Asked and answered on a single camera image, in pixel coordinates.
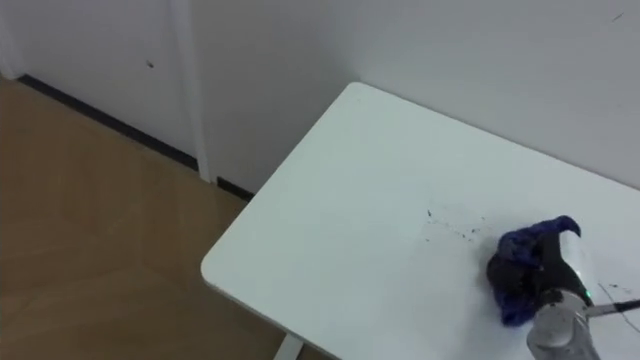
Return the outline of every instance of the white door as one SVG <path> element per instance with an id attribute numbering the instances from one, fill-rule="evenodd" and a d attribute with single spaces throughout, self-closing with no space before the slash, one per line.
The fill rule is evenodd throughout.
<path id="1" fill-rule="evenodd" d="M 3 0 L 26 72 L 195 156 L 171 0 Z"/>

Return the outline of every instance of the blue rag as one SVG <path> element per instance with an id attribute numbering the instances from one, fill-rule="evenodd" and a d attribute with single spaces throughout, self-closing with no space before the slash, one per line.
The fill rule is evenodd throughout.
<path id="1" fill-rule="evenodd" d="M 500 238 L 496 256 L 507 260 L 510 266 L 519 266 L 524 272 L 533 272 L 540 267 L 540 259 L 533 249 L 540 235 L 545 233 L 562 233 L 572 231 L 580 236 L 580 226 L 569 216 L 563 215 L 553 220 L 510 231 Z M 531 320 L 536 312 L 536 299 L 531 292 L 504 292 L 493 289 L 496 303 L 500 307 L 501 320 L 505 326 L 520 326 Z"/>

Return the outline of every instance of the baseboard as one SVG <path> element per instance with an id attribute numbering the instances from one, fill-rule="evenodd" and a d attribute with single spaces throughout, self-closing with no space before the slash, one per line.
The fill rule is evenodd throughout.
<path id="1" fill-rule="evenodd" d="M 253 197 L 256 195 L 251 191 L 245 190 L 240 186 L 221 178 L 220 176 L 218 176 L 218 178 L 216 179 L 216 183 L 218 184 L 218 187 L 220 189 L 229 192 L 245 201 L 251 201 L 251 199 L 253 199 Z"/>
<path id="2" fill-rule="evenodd" d="M 75 97 L 68 95 L 54 88 L 53 86 L 45 84 L 44 82 L 29 75 L 20 77 L 18 81 L 52 99 L 57 100 L 58 102 L 81 113 L 82 115 L 119 132 L 129 139 L 136 141 L 174 161 L 177 161 L 188 168 L 198 171 L 198 161 L 193 156 L 181 150 L 178 150 L 173 146 L 168 145 L 130 125 L 123 123 L 122 121 L 94 108 L 93 106 L 86 104 L 76 99 Z"/>

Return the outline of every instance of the white table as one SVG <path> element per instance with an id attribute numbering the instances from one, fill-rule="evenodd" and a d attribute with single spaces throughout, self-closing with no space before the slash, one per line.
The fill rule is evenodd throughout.
<path id="1" fill-rule="evenodd" d="M 501 234 L 561 214 L 611 295 L 640 296 L 640 192 L 354 83 L 202 273 L 291 334 L 281 359 L 297 339 L 342 359 L 530 359 L 528 328 L 502 327 L 484 266 Z M 592 333 L 603 359 L 640 354 L 621 316 Z"/>

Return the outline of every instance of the floor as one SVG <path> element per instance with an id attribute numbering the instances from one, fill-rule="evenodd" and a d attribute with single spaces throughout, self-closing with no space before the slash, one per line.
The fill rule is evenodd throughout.
<path id="1" fill-rule="evenodd" d="M 0 116 L 3 360 L 273 358 L 200 277 L 243 201 L 20 83 Z"/>

